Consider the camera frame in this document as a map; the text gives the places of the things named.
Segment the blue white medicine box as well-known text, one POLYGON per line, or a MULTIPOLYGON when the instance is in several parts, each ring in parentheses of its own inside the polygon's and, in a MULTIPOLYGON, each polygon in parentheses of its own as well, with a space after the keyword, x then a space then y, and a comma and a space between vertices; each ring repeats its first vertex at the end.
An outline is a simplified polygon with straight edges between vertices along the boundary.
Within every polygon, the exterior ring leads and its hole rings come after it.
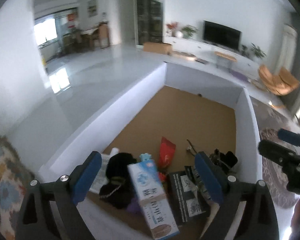
POLYGON ((130 164, 128 172, 152 237, 168 239, 179 234, 155 162, 150 159, 130 164))

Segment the white paper booklet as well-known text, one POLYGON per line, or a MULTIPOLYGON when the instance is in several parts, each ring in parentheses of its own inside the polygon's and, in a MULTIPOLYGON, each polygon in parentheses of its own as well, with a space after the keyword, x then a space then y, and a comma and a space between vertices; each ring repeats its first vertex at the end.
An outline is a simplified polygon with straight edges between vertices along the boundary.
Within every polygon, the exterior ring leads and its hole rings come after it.
POLYGON ((112 148, 110 154, 101 154, 102 157, 102 165, 100 170, 97 173, 96 178, 93 181, 93 184, 91 185, 89 191, 95 194, 100 194, 100 189, 103 185, 106 185, 108 183, 108 179, 106 178, 106 169, 109 163, 109 160, 111 157, 119 153, 118 148, 112 148))

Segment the patterned colourful rug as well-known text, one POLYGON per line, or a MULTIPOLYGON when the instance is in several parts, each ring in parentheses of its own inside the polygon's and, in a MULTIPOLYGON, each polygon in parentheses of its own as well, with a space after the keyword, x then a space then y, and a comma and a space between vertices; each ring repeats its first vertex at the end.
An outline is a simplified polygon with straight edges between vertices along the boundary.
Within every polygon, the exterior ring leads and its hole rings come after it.
POLYGON ((15 239, 19 211, 34 174, 21 162, 16 149, 0 137, 0 233, 15 239))

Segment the orange lounge chair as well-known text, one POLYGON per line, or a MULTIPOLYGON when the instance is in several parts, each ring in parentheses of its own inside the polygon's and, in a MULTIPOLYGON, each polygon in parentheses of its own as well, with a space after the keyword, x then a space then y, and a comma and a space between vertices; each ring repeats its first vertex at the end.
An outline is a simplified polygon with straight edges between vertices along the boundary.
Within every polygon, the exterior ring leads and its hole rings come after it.
POLYGON ((300 85, 300 82, 284 67, 280 69, 278 74, 271 74, 267 66, 260 65, 258 74, 267 90, 274 95, 288 95, 300 85))

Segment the black printed box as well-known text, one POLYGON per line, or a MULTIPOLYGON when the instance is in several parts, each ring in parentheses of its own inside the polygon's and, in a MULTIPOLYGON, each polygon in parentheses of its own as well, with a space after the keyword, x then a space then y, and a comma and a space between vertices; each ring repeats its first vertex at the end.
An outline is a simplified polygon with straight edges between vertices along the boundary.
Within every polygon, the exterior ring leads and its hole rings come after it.
POLYGON ((168 200, 178 226, 206 219, 211 214, 211 207, 198 188, 198 178, 193 166, 185 166, 185 170, 167 175, 168 200))

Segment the purple and teal toy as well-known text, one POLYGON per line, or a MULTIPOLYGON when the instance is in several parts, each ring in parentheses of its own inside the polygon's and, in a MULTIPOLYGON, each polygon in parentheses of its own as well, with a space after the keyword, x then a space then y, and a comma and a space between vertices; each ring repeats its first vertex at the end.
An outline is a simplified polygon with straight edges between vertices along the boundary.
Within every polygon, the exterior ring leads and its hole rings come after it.
POLYGON ((140 157, 140 161, 143 162, 143 161, 151 160, 152 155, 149 153, 142 153, 142 154, 140 154, 139 157, 140 157))

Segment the white tv cabinet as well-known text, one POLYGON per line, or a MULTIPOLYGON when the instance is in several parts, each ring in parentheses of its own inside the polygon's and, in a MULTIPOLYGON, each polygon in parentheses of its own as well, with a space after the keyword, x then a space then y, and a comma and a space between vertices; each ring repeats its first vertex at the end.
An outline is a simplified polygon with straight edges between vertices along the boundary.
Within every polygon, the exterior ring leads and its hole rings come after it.
POLYGON ((196 57, 200 59, 204 59, 206 61, 215 64, 216 64, 216 55, 214 54, 215 51, 219 51, 221 53, 231 55, 237 59, 237 63, 234 63, 232 65, 233 70, 237 72, 242 72, 243 74, 245 74, 247 77, 251 79, 258 78, 259 64, 242 55, 239 55, 239 53, 237 52, 232 52, 230 50, 220 48, 218 46, 214 46, 204 42, 198 42, 195 40, 187 40, 184 38, 164 36, 163 41, 165 43, 171 44, 173 49, 176 51, 190 53, 196 55, 196 57))

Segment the red plastic bag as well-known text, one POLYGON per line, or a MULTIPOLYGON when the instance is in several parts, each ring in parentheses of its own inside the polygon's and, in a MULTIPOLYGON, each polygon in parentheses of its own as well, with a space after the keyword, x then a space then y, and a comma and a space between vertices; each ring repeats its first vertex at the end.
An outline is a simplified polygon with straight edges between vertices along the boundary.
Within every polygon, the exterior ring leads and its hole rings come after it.
POLYGON ((172 163, 174 154, 175 154, 176 145, 166 139, 165 137, 161 138, 159 159, 158 159, 158 168, 159 170, 166 170, 172 163))

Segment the small wooden bench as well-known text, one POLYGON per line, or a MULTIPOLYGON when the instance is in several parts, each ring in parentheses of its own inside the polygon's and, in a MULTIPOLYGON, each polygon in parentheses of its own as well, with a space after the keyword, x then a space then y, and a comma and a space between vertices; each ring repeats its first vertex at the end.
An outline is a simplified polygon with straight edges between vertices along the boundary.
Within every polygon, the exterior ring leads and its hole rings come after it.
POLYGON ((232 65, 237 63, 237 59, 231 55, 215 51, 216 55, 216 67, 217 68, 226 68, 228 71, 232 70, 232 65))

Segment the white cardboard storage box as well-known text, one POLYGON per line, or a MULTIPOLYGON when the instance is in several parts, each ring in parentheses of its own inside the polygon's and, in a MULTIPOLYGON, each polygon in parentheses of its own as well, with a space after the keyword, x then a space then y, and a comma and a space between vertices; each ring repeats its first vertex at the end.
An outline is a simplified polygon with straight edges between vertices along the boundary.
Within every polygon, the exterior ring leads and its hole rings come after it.
POLYGON ((258 125, 245 86, 175 63, 161 64, 100 109, 40 167, 39 175, 53 181, 91 151, 111 147, 158 159, 162 138, 177 147, 173 171, 192 163, 185 153, 190 139, 205 152, 233 150, 239 180, 254 183, 262 177, 258 125))

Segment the black television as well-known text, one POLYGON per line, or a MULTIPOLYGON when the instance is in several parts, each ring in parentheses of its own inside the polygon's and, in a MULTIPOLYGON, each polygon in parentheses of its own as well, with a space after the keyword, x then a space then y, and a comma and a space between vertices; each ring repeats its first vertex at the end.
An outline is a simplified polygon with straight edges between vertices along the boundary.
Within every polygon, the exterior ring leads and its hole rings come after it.
POLYGON ((238 51, 241 32, 225 25, 205 21, 203 26, 203 40, 238 51))

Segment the potted green plant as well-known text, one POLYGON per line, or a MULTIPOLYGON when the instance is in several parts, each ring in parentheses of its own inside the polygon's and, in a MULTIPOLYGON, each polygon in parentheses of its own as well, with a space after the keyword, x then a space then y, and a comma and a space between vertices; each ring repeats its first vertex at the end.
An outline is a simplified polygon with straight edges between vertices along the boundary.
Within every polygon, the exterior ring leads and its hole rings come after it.
POLYGON ((194 34, 196 34, 198 29, 192 25, 186 25, 181 29, 181 32, 183 33, 183 38, 189 39, 193 38, 194 34))

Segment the brown cardboard box on floor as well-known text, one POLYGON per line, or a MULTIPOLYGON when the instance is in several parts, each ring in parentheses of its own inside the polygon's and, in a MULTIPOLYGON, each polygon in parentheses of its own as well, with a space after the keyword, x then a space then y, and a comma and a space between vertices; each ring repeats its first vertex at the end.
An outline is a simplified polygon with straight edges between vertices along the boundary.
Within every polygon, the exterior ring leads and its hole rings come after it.
POLYGON ((173 51, 173 47, 169 43, 145 42, 143 44, 143 51, 162 55, 170 55, 173 51))

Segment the red flower vase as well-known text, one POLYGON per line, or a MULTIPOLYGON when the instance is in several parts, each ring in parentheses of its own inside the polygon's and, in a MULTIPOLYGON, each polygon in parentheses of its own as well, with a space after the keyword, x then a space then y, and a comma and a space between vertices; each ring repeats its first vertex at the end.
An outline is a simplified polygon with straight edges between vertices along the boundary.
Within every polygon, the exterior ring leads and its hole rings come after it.
POLYGON ((166 23, 166 36, 168 37, 172 37, 173 33, 175 32, 175 30, 178 27, 178 22, 171 22, 171 23, 166 23))

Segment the dark display cabinet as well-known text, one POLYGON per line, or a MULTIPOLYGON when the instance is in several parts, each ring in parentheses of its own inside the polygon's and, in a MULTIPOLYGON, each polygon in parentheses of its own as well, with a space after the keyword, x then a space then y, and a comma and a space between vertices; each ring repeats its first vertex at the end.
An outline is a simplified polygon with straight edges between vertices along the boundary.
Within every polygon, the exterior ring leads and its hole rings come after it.
POLYGON ((162 42, 164 0, 136 0, 138 45, 162 42))

